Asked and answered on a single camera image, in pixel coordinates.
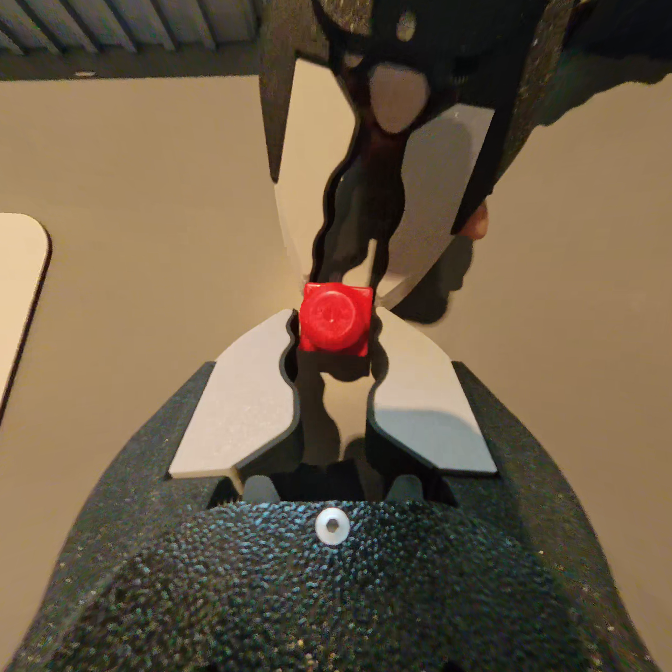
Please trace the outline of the person's right hand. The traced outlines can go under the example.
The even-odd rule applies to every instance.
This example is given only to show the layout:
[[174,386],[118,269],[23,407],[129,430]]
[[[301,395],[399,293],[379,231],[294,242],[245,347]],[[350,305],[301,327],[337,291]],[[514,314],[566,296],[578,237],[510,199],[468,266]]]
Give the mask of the person's right hand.
[[489,223],[489,210],[487,201],[484,200],[459,231],[459,236],[472,241],[482,240],[489,230]]

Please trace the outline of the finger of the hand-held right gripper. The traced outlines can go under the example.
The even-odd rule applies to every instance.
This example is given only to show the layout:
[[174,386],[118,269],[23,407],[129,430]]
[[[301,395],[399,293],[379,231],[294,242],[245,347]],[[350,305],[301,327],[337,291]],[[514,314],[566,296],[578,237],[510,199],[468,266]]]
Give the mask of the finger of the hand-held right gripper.
[[376,304],[397,306],[449,246],[494,110],[457,104],[414,130],[401,168],[405,209],[388,245]]
[[315,240],[324,227],[324,195],[348,155],[355,130],[356,114],[332,71],[297,59],[274,192],[283,242],[299,283],[309,281]]

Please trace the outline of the grey ribbed plastic bin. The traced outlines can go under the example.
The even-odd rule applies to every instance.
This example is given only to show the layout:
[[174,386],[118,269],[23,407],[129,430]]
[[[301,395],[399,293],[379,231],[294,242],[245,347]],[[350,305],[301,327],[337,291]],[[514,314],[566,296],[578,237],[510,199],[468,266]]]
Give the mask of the grey ribbed plastic bin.
[[252,42],[265,1],[2,1],[1,51],[13,55]]

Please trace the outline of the red single-stud block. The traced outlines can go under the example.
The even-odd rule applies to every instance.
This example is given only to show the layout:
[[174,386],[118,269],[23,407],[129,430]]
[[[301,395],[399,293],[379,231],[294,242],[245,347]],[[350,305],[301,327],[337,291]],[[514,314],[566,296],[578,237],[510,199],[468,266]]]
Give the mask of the red single-stud block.
[[366,357],[373,300],[369,286],[306,283],[299,310],[299,350]]

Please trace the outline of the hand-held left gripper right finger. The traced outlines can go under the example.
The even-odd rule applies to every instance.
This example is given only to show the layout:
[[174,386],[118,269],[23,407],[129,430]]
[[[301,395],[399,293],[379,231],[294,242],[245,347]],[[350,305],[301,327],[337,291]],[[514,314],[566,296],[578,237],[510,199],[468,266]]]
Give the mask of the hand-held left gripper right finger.
[[453,475],[498,469],[450,357],[390,310],[377,307],[367,420],[422,464]]

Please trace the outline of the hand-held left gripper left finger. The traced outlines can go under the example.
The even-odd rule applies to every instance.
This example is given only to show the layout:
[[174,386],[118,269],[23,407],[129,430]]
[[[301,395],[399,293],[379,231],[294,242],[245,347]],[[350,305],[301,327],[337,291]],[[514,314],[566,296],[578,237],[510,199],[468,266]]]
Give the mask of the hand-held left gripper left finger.
[[297,328],[297,311],[283,309],[216,358],[170,464],[172,478],[287,473],[301,463]]

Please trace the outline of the person's right forearm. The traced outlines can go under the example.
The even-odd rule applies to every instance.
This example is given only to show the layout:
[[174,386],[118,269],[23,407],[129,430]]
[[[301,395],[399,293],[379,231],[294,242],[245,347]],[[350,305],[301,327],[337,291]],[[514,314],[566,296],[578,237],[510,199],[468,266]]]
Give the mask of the person's right forearm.
[[584,1],[537,114],[550,126],[593,96],[671,74],[670,1]]

